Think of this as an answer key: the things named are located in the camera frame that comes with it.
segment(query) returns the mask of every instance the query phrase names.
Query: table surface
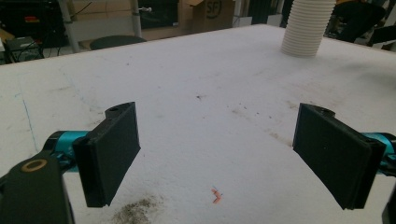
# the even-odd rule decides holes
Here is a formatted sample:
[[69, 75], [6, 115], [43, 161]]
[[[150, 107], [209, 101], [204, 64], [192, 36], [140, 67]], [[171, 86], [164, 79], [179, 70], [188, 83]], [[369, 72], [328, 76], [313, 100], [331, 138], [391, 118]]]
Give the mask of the table surface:
[[291, 144], [299, 103], [395, 134], [396, 55], [323, 39], [295, 58], [283, 34], [256, 25], [2, 65], [0, 175], [53, 132], [136, 102], [142, 149], [113, 204], [86, 208], [78, 174], [64, 175], [77, 223], [382, 223], [392, 177], [343, 211]]

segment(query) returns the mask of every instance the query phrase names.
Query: black chair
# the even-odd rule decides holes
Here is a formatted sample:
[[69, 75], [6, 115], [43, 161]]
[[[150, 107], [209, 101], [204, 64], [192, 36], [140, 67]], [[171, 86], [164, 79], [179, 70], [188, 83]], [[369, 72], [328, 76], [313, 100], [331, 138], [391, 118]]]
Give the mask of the black chair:
[[109, 49], [143, 42], [147, 42], [147, 40], [133, 35], [110, 35], [92, 41], [90, 48], [91, 50]]

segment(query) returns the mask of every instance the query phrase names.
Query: black 3d-printed part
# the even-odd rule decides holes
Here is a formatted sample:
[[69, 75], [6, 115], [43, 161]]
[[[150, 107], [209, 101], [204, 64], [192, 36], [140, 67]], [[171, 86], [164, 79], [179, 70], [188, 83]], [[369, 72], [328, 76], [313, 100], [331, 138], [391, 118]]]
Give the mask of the black 3d-printed part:
[[73, 144], [89, 207], [110, 205], [140, 150], [134, 103], [106, 111], [106, 119]]
[[340, 206], [363, 208], [385, 145], [356, 132], [332, 111], [300, 104], [293, 147]]

